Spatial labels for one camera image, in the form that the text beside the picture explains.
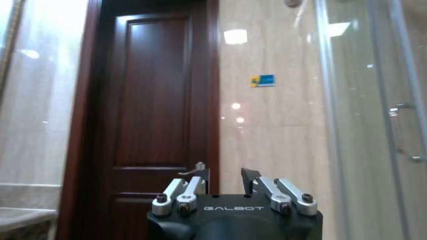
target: glass shower enclosure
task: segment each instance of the glass shower enclosure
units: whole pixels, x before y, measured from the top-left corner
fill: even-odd
[[[427,239],[427,1],[316,0],[340,239]]]

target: shower door handle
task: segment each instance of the shower door handle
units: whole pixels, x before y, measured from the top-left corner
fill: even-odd
[[[393,138],[395,138],[396,151],[402,155],[404,155],[410,161],[415,163],[427,163],[427,156],[424,155],[424,153],[420,155],[411,155],[404,150],[404,144],[403,144],[404,141],[402,140],[404,138],[403,137],[404,133],[400,128],[400,119],[399,119],[402,110],[415,110],[415,107],[407,102],[399,102],[392,108],[389,108],[389,111],[388,111],[389,118],[391,118],[391,126],[392,126]]]

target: wooden door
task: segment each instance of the wooden door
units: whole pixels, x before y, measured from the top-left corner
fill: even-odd
[[[208,123],[217,116],[209,102],[216,93],[207,3],[121,11],[132,14],[117,14],[113,7],[104,12],[92,61],[87,124],[92,138],[84,143],[87,159],[69,236],[143,240],[157,193],[196,162],[213,169],[219,164],[208,156],[217,145]]]

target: wall tile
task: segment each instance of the wall tile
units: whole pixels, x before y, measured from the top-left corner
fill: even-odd
[[[333,240],[315,3],[220,0],[219,21],[221,32],[248,34],[244,44],[220,43],[220,191],[243,193],[241,167],[288,178],[319,197],[324,237]],[[251,88],[251,76],[263,74],[275,75],[276,86]]]
[[[0,184],[63,183],[88,0],[27,0],[0,106]]]
[[[12,185],[0,183],[0,208],[56,210],[60,186]]]

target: blue sticker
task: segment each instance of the blue sticker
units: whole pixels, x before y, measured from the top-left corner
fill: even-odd
[[[275,75],[257,75],[251,77],[251,87],[272,87],[275,86]]]

